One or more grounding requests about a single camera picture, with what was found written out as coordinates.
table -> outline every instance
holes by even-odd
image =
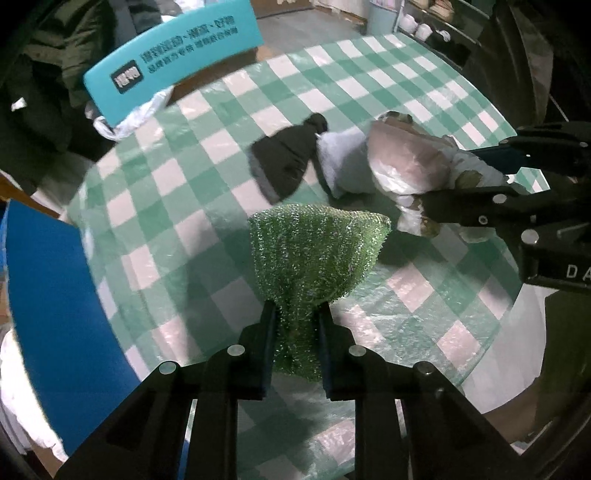
[[[249,172],[248,147],[311,112],[341,131],[387,110],[453,134],[465,149],[515,134],[453,68],[410,38],[386,35],[232,73],[157,114],[89,171],[68,214],[140,379],[167,359],[206,359],[259,318],[247,217],[269,204]],[[547,188],[536,172],[517,177]],[[310,167],[287,201],[329,197]],[[396,215],[381,196],[343,207]],[[357,343],[403,365],[431,361],[460,385],[520,288],[499,238],[467,245],[445,226],[433,240],[390,234],[369,277],[332,309]],[[328,402],[319,384],[275,375],[265,402],[241,403],[240,478],[337,478],[352,469],[353,418],[353,403]]]

shelf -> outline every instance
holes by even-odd
[[[479,8],[474,7],[472,4],[469,4],[465,0],[453,0],[453,2],[457,2],[461,5],[464,5],[466,8],[468,8],[468,9],[472,10],[474,13],[480,15],[485,20],[490,20],[490,17],[486,13],[484,13]]]
[[[409,2],[404,5],[405,13],[408,12],[407,7],[410,7],[411,9],[413,9],[415,11],[421,12],[423,16],[427,16],[432,22],[434,22],[436,24],[437,30],[450,30],[450,34],[453,32],[456,35],[459,35],[460,37],[462,37],[464,39],[464,41],[467,41],[468,43],[470,43],[472,49],[474,49],[474,47],[480,46],[480,42],[478,42],[478,40],[465,34],[463,31],[461,31],[457,27],[454,27],[453,25],[447,23],[445,20],[441,19],[440,17],[431,13],[430,11],[423,10],[422,8]]]
[[[462,67],[460,67],[457,63],[455,63],[452,59],[450,59],[449,57],[447,57],[445,54],[441,53],[440,51],[435,50],[434,48],[431,48],[426,42],[424,42],[423,40],[415,37],[414,35],[411,35],[410,33],[405,32],[404,30],[398,30],[398,31],[400,33],[406,35],[408,38],[412,38],[419,45],[422,45],[428,51],[430,51],[430,52],[434,53],[435,55],[437,55],[440,59],[442,59],[445,63],[447,63],[450,67],[452,67],[458,73],[462,73]]]

